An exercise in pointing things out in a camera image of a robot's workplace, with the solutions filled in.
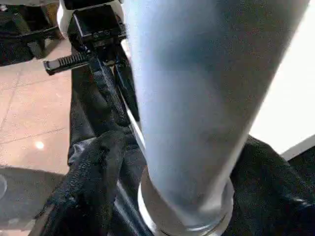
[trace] pole base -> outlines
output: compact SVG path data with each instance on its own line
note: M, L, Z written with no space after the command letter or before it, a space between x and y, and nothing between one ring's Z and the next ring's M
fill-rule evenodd
M155 236L221 236L232 217L233 198L229 201L226 214L217 224L188 229L161 199L145 169L138 190L138 206L144 222Z

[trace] light gray cylindrical pole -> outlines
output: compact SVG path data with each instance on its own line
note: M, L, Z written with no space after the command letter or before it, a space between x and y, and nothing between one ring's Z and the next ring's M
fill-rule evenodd
M150 180L188 230L224 215L229 175L306 2L125 2Z

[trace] tile floor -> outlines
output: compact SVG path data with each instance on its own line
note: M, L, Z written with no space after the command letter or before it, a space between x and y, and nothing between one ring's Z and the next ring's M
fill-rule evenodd
M45 59L69 54L70 43L63 40ZM42 61L0 67L0 167L64 174L68 169L71 72L49 76Z

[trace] black nylon fabric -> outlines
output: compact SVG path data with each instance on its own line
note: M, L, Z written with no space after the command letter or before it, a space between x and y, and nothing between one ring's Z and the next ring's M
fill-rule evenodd
M84 158L87 153L87 157L92 160L100 157L102 149L95 143L107 143L108 140L113 139L121 141L118 142L120 143L118 146L114 144L116 142L110 142L111 148L116 150L115 158L119 161L116 161L111 167L115 170L111 179L106 179L102 185L108 191L106 193L100 191L101 194L93 191L98 196L106 196L105 200L101 201L100 198L97 198L97 201L84 201L87 203L85 206L90 206L92 202L92 207L99 204L98 207L103 211L97 212L97 215L103 214L102 223L91 224L91 222L100 221L91 220L93 216L89 213L88 208L80 207L80 211L77 211L75 208L77 202L65 200L62 207L58 207L56 204L56 202L58 203L56 199L64 199L61 193L76 193L77 190L80 190L81 195L88 196L87 193L91 190L97 190L95 188L96 180L102 179L99 169L88 167L84 173L96 172L96 174L90 173L91 176L94 176L95 181L90 182L86 179L78 181L76 176L72 176L70 179L73 182L63 182L61 186L64 188L57 189L56 192L59 194L57 197L54 194L53 201L48 201L38 220L39 223L41 220L44 222L41 225L45 228L49 229L59 225L67 231L67 234L64 235L106 235L107 231L111 236L152 235L139 214L137 204L137 191L142 171L146 165L145 159L130 130L115 123L109 107L95 86L89 68L82 67L73 70L71 136L68 155L70 168L76 168L78 161L83 162L81 158ZM115 173L118 174L118 172L117 185L113 186L113 183L116 183ZM80 174L79 176L87 177L89 175ZM314 235L314 186L306 183L296 170L267 144L249 137L233 170L231 180L235 189L234 210L230 224L224 233L225 236ZM114 196L116 196L114 202L108 200ZM71 221L62 221L60 220L62 218L58 218L58 215L71 214L81 217L71 218ZM51 220L47 220L46 215L50 216ZM68 222L68 224L58 224L60 222ZM33 235L53 234L34 233Z

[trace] black fabric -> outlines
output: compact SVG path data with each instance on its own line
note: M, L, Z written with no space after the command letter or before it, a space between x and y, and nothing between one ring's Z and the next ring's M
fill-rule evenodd
M253 235L313 235L315 191L269 145L249 137L233 170L234 199Z
M64 235L106 235L108 230L111 236L151 236L137 204L145 159L130 130L115 122L110 105L100 95L87 67L72 72L70 123L71 170L47 202L33 235L48 235L43 229L52 228L55 232L63 229L67 232ZM113 171L113 175L104 178L100 160L111 160L112 148L116 161L111 167L106 165L105 170ZM78 162L82 169L77 169ZM231 175L234 211L224 236L313 235L314 183L310 183L311 178L303 178L270 146L249 137ZM73 193L83 198L73 201ZM103 211L95 211L96 205ZM101 221L95 219L95 213L103 216Z
M315 147L308 149L302 154L289 160L299 175L305 180L308 185L315 183Z

